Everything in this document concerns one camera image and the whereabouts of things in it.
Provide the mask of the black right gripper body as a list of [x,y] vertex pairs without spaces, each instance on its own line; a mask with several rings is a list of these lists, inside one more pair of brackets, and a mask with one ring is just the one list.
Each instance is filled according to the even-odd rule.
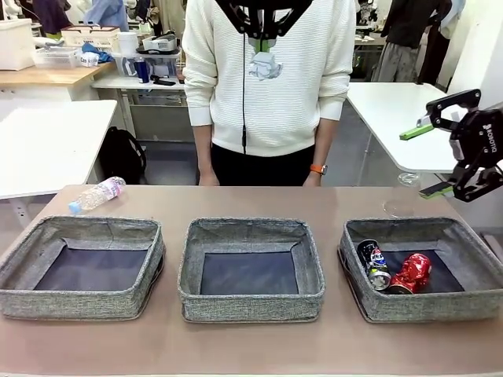
[[502,108],[459,105],[463,117],[450,135],[458,167],[496,167],[502,161]]

